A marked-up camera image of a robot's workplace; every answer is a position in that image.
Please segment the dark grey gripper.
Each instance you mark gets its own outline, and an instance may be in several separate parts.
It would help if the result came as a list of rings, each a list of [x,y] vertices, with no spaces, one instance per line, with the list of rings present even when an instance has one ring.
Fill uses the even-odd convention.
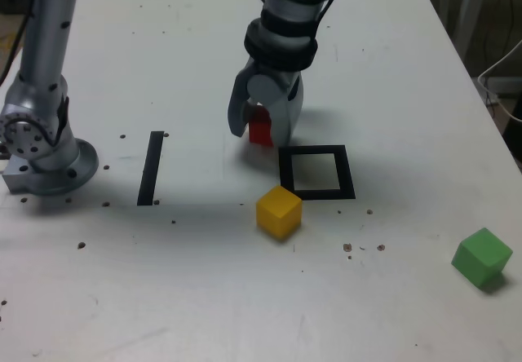
[[[287,146],[303,106],[301,72],[280,71],[249,58],[236,76],[228,104],[228,126],[236,137],[246,130],[252,109],[249,98],[267,109],[272,143]]]

